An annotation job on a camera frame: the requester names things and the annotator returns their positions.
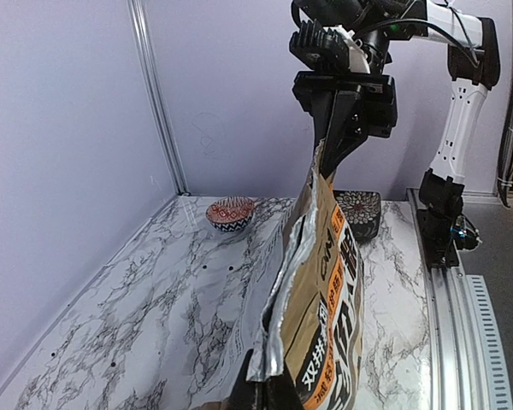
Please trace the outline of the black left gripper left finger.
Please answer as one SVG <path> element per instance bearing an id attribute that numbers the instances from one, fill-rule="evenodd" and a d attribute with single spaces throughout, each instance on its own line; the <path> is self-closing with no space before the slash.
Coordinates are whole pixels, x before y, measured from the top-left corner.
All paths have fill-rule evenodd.
<path id="1" fill-rule="evenodd" d="M 264 384 L 247 380 L 247 372 L 253 350 L 247 351 L 239 374 L 234 382 L 230 396 L 227 398 L 227 410 L 263 410 Z"/>

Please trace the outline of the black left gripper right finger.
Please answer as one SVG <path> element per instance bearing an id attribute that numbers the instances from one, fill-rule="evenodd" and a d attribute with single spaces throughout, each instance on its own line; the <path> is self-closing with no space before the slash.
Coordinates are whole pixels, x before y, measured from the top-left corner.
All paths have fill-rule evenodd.
<path id="1" fill-rule="evenodd" d="M 302 403 L 287 369 L 267 381 L 267 409 L 296 410 L 301 408 Z"/>

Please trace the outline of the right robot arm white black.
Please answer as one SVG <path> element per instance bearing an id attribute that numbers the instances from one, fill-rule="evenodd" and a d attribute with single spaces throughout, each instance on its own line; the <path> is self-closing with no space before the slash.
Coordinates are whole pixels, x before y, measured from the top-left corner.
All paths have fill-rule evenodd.
<path id="1" fill-rule="evenodd" d="M 425 262 L 458 265 L 479 234 L 463 214 L 465 157 L 488 92 L 498 83 L 497 32 L 489 18 L 431 1 L 294 1 L 290 52 L 304 65 L 292 88 L 314 121 L 319 170 L 331 177 L 369 137 L 397 124 L 394 79 L 384 74 L 393 41 L 422 38 L 447 45 L 451 104 L 440 144 L 419 189 L 416 213 Z"/>

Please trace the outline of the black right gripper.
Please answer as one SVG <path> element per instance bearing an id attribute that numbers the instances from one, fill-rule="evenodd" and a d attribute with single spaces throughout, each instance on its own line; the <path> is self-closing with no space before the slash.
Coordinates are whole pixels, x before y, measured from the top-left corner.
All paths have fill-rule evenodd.
<path id="1" fill-rule="evenodd" d="M 292 92 L 314 124 L 314 145 L 324 149 L 320 173 L 333 180 L 339 164 L 369 136 L 389 138 L 398 121 L 395 80 L 383 74 L 299 72 Z"/>

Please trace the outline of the brown dog food bag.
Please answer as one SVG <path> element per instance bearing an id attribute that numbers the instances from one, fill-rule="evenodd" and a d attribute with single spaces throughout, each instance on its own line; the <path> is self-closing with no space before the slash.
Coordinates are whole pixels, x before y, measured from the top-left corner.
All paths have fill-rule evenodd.
<path id="1" fill-rule="evenodd" d="M 320 173 L 320 143 L 291 213 L 283 261 L 262 313 L 262 344 L 247 380 L 287 369 L 301 409 L 352 409 L 363 353 L 364 264 L 332 181 Z"/>

